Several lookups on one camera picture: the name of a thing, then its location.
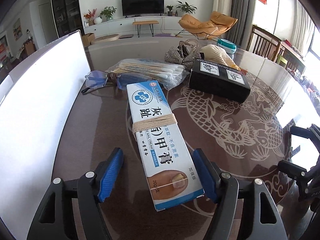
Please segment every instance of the plant pot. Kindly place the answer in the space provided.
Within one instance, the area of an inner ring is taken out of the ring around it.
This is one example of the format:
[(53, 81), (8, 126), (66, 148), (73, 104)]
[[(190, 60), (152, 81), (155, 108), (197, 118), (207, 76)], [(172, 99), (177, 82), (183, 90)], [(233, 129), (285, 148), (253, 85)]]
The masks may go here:
[(99, 24), (99, 23), (102, 23), (102, 19), (100, 17), (97, 17), (94, 19), (94, 24)]

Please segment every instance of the white label on black box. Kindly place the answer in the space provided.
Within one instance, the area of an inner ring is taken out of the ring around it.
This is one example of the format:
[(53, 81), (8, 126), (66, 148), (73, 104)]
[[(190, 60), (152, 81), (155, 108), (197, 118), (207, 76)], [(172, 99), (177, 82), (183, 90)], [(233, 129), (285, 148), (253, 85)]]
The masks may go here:
[(201, 62), (200, 70), (203, 72), (207, 72), (207, 73), (211, 73), (219, 76), (218, 67), (209, 63)]
[(228, 69), (227, 69), (227, 73), (228, 73), (228, 79), (244, 84), (241, 74), (238, 74)]

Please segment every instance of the orange lounge chair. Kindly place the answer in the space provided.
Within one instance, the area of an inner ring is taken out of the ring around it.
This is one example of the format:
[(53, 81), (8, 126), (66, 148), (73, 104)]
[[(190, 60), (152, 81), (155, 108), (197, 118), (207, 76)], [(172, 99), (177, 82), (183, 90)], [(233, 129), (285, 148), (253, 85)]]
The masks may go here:
[(179, 21), (180, 26), (183, 28), (181, 32), (189, 32), (196, 36), (198, 39), (212, 39), (215, 36), (228, 31), (238, 19), (213, 11), (210, 20), (207, 22), (200, 22), (193, 16), (185, 14)]

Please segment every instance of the tv screen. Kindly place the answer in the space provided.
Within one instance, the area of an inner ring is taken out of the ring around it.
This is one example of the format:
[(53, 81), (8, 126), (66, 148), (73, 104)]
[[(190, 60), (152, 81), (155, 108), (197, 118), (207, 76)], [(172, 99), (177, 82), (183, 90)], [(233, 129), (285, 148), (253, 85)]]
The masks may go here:
[(164, 0), (121, 0), (122, 14), (164, 13)]

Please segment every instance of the nail cream box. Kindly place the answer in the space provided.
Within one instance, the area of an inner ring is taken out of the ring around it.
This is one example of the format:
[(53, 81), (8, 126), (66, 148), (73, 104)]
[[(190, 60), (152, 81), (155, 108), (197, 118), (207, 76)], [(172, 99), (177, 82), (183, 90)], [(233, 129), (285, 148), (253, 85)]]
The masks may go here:
[[(133, 122), (171, 114), (157, 81), (127, 85)], [(177, 124), (136, 132), (150, 193), (157, 211), (204, 194)]]

